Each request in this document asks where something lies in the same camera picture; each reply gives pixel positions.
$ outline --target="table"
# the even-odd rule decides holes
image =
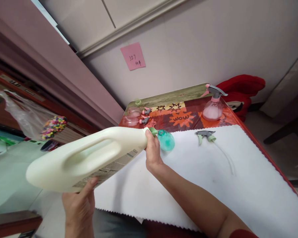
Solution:
[[[224,105],[224,109],[223,115],[219,120],[209,122],[202,117],[203,108],[205,104],[211,99],[210,96],[212,96],[212,94],[208,94],[205,97],[201,98],[201,95],[206,91],[205,85],[206,84],[200,84],[190,88],[141,99],[142,107],[140,108],[152,108],[152,112],[150,112],[149,114],[150,119],[146,126],[154,127],[156,129],[164,129],[168,132],[176,132],[194,129],[205,129],[209,127],[239,125],[249,136],[249,138],[254,142],[254,144],[259,148],[259,150],[265,155],[265,157],[272,163],[276,170],[282,175],[282,177],[292,188],[292,190],[297,194],[296,190],[289,182],[287,177],[281,172],[281,170],[277,167],[269,154],[255,139],[255,137],[244,125],[244,123],[235,115],[230,107],[227,106],[222,98],[221,102]],[[124,116],[128,114],[128,109],[130,107],[136,107],[135,102],[131,102],[128,104]],[[122,122],[123,119],[120,121],[119,126],[124,126]],[[133,126],[133,128],[144,128],[144,126],[143,124],[137,124],[136,126]],[[157,229],[157,227],[160,229],[162,225],[167,226],[164,224],[161,224],[160,226],[154,224],[154,227],[155,229]]]

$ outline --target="trigger sprayer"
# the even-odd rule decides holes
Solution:
[[[211,84],[206,84],[205,86],[207,90],[201,97],[204,97],[210,92],[213,93],[213,96],[211,100],[204,107],[203,118],[207,121],[216,121],[223,114],[223,104],[220,101],[220,97],[227,96],[227,94],[224,93],[222,89],[215,87]]]

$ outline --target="pink trigger sprayer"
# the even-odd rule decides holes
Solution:
[[[213,96],[203,109],[203,118],[207,121],[216,121],[223,114],[223,103],[220,101],[220,97],[227,96],[228,94],[224,93],[222,89],[211,84],[206,84],[205,87],[207,90],[201,97],[204,97],[210,92],[213,93]]]

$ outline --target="person's right hand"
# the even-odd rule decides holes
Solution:
[[[160,156],[160,143],[158,137],[154,137],[150,130],[146,130],[146,137],[148,140],[146,148],[146,167],[149,172],[153,172],[158,166],[163,165]]]

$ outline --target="pink sticky note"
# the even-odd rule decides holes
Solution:
[[[139,42],[120,48],[129,70],[146,67]]]

